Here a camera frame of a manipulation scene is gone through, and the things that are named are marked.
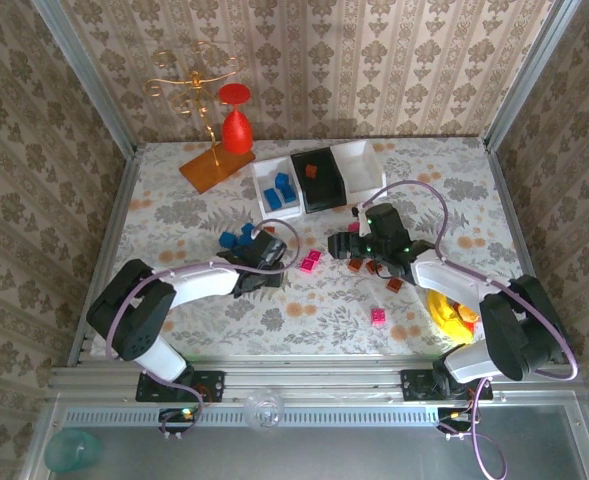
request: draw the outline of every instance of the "orange wooden board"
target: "orange wooden board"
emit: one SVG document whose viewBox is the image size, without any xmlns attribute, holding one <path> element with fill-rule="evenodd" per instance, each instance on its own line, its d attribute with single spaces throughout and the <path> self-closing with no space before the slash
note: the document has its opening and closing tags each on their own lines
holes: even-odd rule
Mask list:
<svg viewBox="0 0 589 480">
<path fill-rule="evenodd" d="M 198 193 L 207 192 L 214 185 L 221 183 L 256 158 L 253 152 L 243 155 L 230 153 L 223 148 L 222 143 L 216 145 L 214 149 L 218 158 L 218 166 L 214 161 L 212 150 L 209 149 L 179 169 L 183 176 L 194 185 Z"/>
</svg>

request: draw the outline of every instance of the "white tray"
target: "white tray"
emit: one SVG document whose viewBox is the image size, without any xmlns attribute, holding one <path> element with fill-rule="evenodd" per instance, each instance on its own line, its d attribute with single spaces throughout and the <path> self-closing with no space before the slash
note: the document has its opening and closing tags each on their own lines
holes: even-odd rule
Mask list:
<svg viewBox="0 0 589 480">
<path fill-rule="evenodd" d="M 343 177 L 348 204 L 364 202 L 387 185 L 385 172 L 369 140 L 333 145 L 330 149 Z"/>
<path fill-rule="evenodd" d="M 268 218 L 294 218 L 303 213 L 303 195 L 301 186 L 298 183 L 298 178 L 294 171 L 294 164 L 290 157 L 278 157 L 270 160 L 263 160 L 262 162 L 253 162 L 251 163 L 251 166 L 254 188 L 256 189 L 256 197 L 258 198 L 258 205 L 261 209 L 263 220 Z M 290 177 L 290 185 L 294 190 L 294 193 L 296 193 L 296 200 L 293 202 L 285 203 L 280 190 L 274 185 L 276 175 L 279 173 L 286 173 Z M 276 191 L 278 198 L 283 204 L 278 210 L 272 210 L 263 195 L 263 192 L 270 188 L 273 188 L 274 191 Z"/>
</svg>

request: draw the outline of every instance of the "magenta block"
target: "magenta block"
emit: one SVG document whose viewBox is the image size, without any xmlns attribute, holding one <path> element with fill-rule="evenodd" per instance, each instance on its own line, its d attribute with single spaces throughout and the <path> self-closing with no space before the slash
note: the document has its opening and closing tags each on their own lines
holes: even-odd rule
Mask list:
<svg viewBox="0 0 589 480">
<path fill-rule="evenodd" d="M 301 270 L 305 273 L 312 273 L 315 264 L 316 262 L 314 262 L 314 260 L 306 258 L 305 260 L 303 260 L 303 263 L 301 264 Z"/>
<path fill-rule="evenodd" d="M 314 263 L 318 262 L 321 259 L 321 252 L 318 250 L 310 250 L 309 255 L 307 256 L 310 260 L 313 260 Z"/>
<path fill-rule="evenodd" d="M 372 309 L 372 325 L 385 325 L 385 310 L 383 308 Z"/>
</svg>

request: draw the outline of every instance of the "floral tablecloth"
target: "floral tablecloth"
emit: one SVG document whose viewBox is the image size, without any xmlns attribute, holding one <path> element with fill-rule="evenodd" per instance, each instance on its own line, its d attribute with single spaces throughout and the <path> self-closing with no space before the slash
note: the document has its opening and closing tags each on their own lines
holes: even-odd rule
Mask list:
<svg viewBox="0 0 589 480">
<path fill-rule="evenodd" d="M 418 179 L 444 194 L 450 223 L 443 246 L 452 259 L 490 273 L 520 275 L 507 221 L 478 139 L 371 140 L 391 183 Z M 257 161 L 311 150 L 339 140 L 259 141 Z M 246 166 L 227 181 L 199 195 L 179 167 L 199 155 L 204 143 L 162 143 L 144 148 L 114 273 L 129 259 L 155 268 L 209 260 L 220 250 L 224 231 L 239 232 L 261 220 L 251 170 Z M 420 187 L 390 192 L 391 201 L 412 238 L 433 241 L 442 221 L 438 202 Z M 181 353 L 199 355 L 438 354 L 452 346 L 425 308 L 426 292 L 409 284 L 398 294 L 386 280 L 358 274 L 347 261 L 327 254 L 327 237 L 353 221 L 341 207 L 291 221 L 301 236 L 302 254 L 323 252 L 312 274 L 292 269 L 282 288 L 263 288 L 237 300 L 200 299 L 172 310 L 162 335 Z M 277 234 L 295 247 L 291 234 Z M 384 308 L 387 324 L 370 324 L 370 310 Z M 97 336 L 93 355 L 104 354 Z"/>
</svg>

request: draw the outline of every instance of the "black bracket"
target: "black bracket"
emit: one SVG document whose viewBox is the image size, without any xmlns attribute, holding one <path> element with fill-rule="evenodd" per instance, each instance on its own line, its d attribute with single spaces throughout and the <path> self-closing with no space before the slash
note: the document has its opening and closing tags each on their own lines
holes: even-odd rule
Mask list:
<svg viewBox="0 0 589 480">
<path fill-rule="evenodd" d="M 427 402 L 438 400 L 461 400 L 469 402 L 474 398 L 474 392 L 480 379 L 461 385 L 460 388 L 445 392 L 438 385 L 434 378 L 434 370 L 402 370 L 401 388 L 403 389 L 403 400 L 406 402 Z M 494 393 L 489 382 L 481 392 L 480 400 L 492 400 Z"/>
<path fill-rule="evenodd" d="M 459 433 L 469 432 L 472 428 L 472 410 L 469 408 L 439 408 L 438 418 L 436 429 L 445 434 L 453 432 L 443 424 Z"/>
<path fill-rule="evenodd" d="M 192 387 L 201 394 L 205 403 L 220 403 L 223 401 L 225 391 L 225 372 L 188 371 L 173 383 Z M 194 395 L 185 390 L 166 387 L 141 373 L 136 387 L 136 401 L 143 403 L 193 403 L 197 400 Z"/>
</svg>

